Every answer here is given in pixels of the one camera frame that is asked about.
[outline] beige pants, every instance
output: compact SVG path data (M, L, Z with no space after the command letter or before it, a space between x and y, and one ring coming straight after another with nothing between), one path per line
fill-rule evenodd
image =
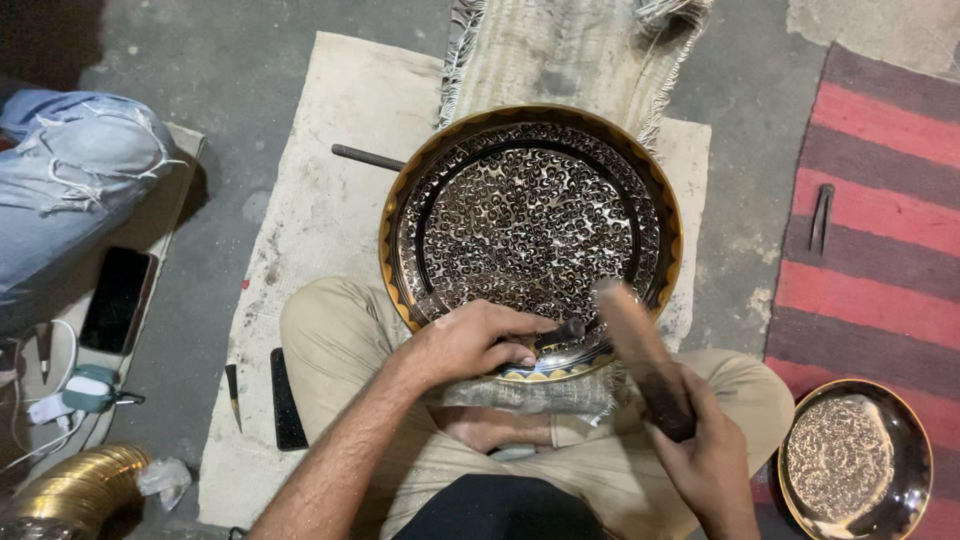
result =
M387 294L341 279L312 282L280 318L290 385L308 440L316 440L406 336ZM707 380L747 435L751 474L770 457L793 418L783 382L760 362L707 350L674 358ZM389 538L438 491L468 473L545 479L583 499L621 538L683 538L696 518L667 477L635 407L597 428L571 416L551 419L558 450L499 462L437 430L417 404L373 475L354 535Z

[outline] hairy forearm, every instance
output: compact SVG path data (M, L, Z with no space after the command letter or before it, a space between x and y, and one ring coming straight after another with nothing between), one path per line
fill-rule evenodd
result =
M376 467L422 393L388 360L317 441L254 524L249 538L346 538Z

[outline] gold scalloped border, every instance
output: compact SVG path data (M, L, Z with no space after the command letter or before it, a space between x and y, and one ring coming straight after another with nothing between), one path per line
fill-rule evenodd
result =
M390 258L390 244L387 241L390 236L389 217L396 210L396 196L407 184L407 175L420 165L420 162L423 160L423 155L426 152L433 150L443 141L460 132L464 126L483 122L495 114L508 116L522 111L552 111L563 116L579 116L589 124L606 128L614 138L626 142L633 149L635 156L643 161L646 161L650 165L650 174L660 185L663 203L667 209L670 210L670 217L667 221L667 224L675 234L673 243L670 245L670 255L673 257L673 262L671 262L666 269L663 288L657 295L657 306L650 310L651 315L653 316L654 320L656 320L663 311L663 308L666 307L667 302L670 301L670 297L673 295L673 290L677 286L677 279L680 276L680 267L683 262L684 255L684 226L683 222L681 221L680 206L677 204L677 196L674 193L673 186L671 186L670 182L667 180L666 173L664 173L663 169L660 168L660 164L657 163L652 156L650 156L650 153L648 153L634 137L632 137L622 128L616 126L606 118L585 110L580 110L565 105L545 103L530 103L500 107L477 112L456 120L446 128L434 133L430 138L428 138L426 142L424 142L417 150L417 152L415 152L414 155L407 160L407 162L403 165L403 168L400 169L400 172L397 173L396 180L394 181L393 186L391 186L390 192L387 194L387 201L383 206L383 213L380 217L380 235L378 242L380 274L383 278L383 285L386 287L387 293L390 294L390 299L393 301L394 307L396 307L396 312L399 313L400 318L403 319L403 322L406 323L411 332L416 333L417 331L420 331L422 326L420 323L410 318L410 309L407 307L407 305L412 306L416 301L409 295L405 296L402 300L400 299L399 288L397 288L396 285L391 282L394 278L394 269L388 262ZM518 372L510 372L506 375L496 374L489 375L488 377L496 380L507 380L511 382L551 382L554 380L564 380L583 375L586 372L607 365L613 361L613 359L614 355L600 355L589 364L577 364L569 370L565 370L563 368L556 369L550 372L549 375L546 375L543 372L531 372L524 376Z

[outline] red striped rug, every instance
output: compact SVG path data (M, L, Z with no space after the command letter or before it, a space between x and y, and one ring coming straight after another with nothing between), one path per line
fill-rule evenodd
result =
M807 246L824 183L836 194L820 256ZM912 537L960 537L960 85L830 49L766 362L796 398L844 377L900 394L934 452L933 498ZM804 537L788 534L765 480L755 479L764 537Z

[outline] charger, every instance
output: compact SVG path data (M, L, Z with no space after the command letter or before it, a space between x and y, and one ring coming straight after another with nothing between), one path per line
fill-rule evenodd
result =
M69 406L63 402L63 394L57 392L52 396L47 396L42 400L36 402L33 405L30 405L30 408L27 409L27 414L30 416L30 422L35 426L40 424L46 424L51 420L60 420L67 414L75 411L72 406Z

